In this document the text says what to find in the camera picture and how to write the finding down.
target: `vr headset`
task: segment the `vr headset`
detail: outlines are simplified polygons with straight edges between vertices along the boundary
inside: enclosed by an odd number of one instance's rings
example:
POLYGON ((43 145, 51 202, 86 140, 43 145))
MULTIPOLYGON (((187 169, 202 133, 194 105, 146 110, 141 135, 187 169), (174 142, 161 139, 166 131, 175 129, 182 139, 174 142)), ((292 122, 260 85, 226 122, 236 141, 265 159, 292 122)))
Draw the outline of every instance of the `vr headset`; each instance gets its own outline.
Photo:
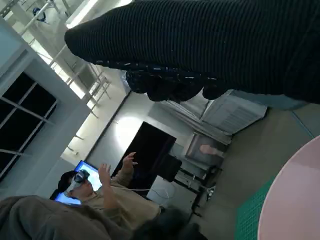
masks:
POLYGON ((68 193, 71 190, 80 187, 88 179, 89 176, 90 173, 84 169, 78 171, 72 178, 70 186, 64 191, 64 195, 68 197, 68 193))

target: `monitor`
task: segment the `monitor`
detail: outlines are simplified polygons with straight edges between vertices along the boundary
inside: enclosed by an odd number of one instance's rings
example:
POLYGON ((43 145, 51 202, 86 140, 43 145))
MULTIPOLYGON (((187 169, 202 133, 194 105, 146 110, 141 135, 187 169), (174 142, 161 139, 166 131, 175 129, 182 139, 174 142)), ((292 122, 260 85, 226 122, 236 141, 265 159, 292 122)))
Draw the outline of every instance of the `monitor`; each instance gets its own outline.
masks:
MULTIPOLYGON (((92 184, 94 191, 97 191, 102 186, 102 184, 99 180, 98 170, 95 167, 91 166, 90 164, 81 160, 78 163, 78 165, 75 167, 74 170, 77 172, 79 170, 87 170, 88 171, 88 173, 90 174, 88 180, 92 184)), ((60 203, 64 203, 64 204, 77 204, 77 205, 81 204, 81 202, 79 200, 67 197, 67 196, 65 196, 65 194, 63 192, 59 193, 55 197, 54 200, 57 202, 60 202, 60 203)))

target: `black window pane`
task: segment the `black window pane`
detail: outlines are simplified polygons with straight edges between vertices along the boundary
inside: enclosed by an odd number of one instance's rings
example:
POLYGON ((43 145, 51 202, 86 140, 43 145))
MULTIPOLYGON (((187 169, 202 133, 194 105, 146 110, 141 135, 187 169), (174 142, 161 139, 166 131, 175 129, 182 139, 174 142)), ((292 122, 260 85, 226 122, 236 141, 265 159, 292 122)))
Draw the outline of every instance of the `black window pane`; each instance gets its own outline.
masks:
POLYGON ((13 158, 13 154, 0 152, 0 173, 5 169, 5 167, 9 164, 11 159, 13 158))
POLYGON ((18 151, 41 120, 17 109, 0 128, 0 149, 18 151))
POLYGON ((14 109, 14 106, 0 100, 0 123, 6 118, 12 109, 14 109))
POLYGON ((48 93, 40 85, 36 85, 22 102, 21 106, 35 114, 44 116, 55 101, 56 99, 54 96, 48 93))
POLYGON ((18 103, 33 83, 34 81, 23 72, 3 94, 3 97, 18 103))

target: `person's hand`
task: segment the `person's hand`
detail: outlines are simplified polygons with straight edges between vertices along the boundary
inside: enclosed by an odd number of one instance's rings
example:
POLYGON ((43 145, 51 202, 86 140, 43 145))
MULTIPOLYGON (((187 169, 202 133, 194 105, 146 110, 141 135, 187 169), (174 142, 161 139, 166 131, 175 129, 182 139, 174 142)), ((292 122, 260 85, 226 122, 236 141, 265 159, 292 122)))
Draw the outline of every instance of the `person's hand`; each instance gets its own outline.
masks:
POLYGON ((102 163, 98 169, 99 179, 103 187, 110 187, 110 165, 102 163))
POLYGON ((138 163, 133 161, 135 159, 135 152, 131 152, 128 156, 126 156, 122 161, 122 170, 131 171, 134 168, 134 165, 138 163))

